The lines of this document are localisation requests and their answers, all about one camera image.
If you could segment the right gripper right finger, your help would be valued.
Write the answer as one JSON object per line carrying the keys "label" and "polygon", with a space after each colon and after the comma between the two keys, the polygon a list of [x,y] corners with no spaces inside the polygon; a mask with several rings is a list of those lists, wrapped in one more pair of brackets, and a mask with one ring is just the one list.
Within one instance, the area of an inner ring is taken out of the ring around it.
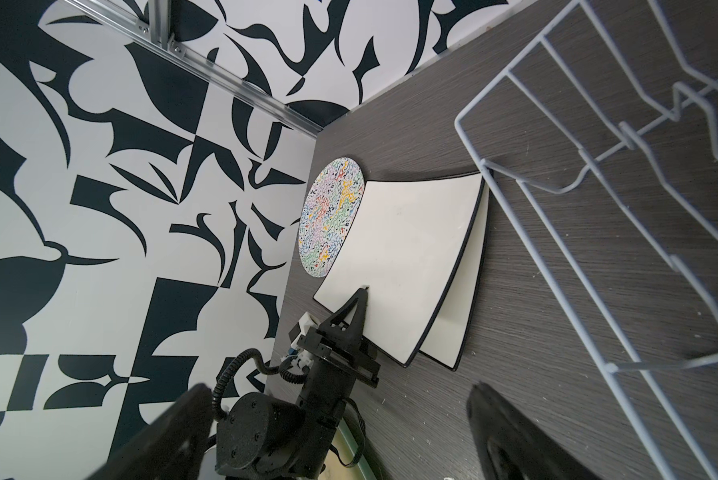
{"label": "right gripper right finger", "polygon": [[486,479],[598,477],[488,384],[472,387],[466,408]]}

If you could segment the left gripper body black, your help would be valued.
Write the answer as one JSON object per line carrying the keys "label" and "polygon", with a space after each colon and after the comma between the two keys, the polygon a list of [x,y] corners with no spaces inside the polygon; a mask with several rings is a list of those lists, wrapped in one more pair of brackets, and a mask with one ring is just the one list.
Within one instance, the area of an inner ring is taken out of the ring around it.
{"label": "left gripper body black", "polygon": [[380,365],[376,351],[364,336],[359,348],[337,348],[316,330],[305,339],[304,348],[314,355],[296,401],[300,432],[332,432],[337,429],[354,385],[371,388],[379,383]]}

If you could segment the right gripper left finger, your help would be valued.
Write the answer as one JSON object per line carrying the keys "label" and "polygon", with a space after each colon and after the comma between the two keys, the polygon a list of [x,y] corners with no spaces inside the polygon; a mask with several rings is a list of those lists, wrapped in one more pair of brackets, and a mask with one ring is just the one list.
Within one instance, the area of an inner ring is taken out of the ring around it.
{"label": "right gripper left finger", "polygon": [[211,402],[208,386],[193,386],[90,477],[196,479],[213,422]]}

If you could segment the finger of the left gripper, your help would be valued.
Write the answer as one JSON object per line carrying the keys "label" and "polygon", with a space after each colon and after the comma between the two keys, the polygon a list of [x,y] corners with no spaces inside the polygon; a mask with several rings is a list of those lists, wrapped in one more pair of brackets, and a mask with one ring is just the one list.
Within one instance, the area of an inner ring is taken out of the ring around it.
{"label": "finger of the left gripper", "polygon": [[337,348],[359,348],[363,338],[368,297],[367,287],[357,289],[345,304],[320,324],[319,332]]}

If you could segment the white square plate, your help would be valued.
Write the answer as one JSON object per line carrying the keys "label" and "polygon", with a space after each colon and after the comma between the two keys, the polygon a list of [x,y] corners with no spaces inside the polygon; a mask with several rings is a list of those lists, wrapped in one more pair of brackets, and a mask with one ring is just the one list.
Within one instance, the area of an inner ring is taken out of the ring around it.
{"label": "white square plate", "polygon": [[409,366],[453,280],[482,183],[479,173],[368,182],[315,301],[334,312],[358,288],[368,287],[365,338]]}
{"label": "white square plate", "polygon": [[473,317],[486,243],[489,188],[482,183],[479,202],[463,254],[420,352],[456,371]]}

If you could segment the colourful speckled round plate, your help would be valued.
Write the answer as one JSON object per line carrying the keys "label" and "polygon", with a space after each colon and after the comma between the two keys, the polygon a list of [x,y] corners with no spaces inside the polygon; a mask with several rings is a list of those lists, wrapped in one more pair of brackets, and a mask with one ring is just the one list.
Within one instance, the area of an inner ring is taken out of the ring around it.
{"label": "colourful speckled round plate", "polygon": [[359,164],[349,157],[333,160],[316,176],[298,231],[301,265],[310,276],[328,274],[358,212],[365,185]]}

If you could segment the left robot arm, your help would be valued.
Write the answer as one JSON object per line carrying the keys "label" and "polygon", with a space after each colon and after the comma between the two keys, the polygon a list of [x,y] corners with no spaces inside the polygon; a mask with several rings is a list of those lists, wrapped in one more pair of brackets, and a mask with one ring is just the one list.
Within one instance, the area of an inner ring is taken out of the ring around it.
{"label": "left robot arm", "polygon": [[[319,476],[346,410],[358,409],[351,397],[355,383],[371,388],[379,383],[377,350],[364,336],[368,300],[368,287],[358,288],[326,320],[301,333],[275,366],[255,348],[225,366],[212,391],[217,474],[231,479]],[[225,391],[248,361],[259,373],[300,387],[296,402],[251,392],[224,410]]]}

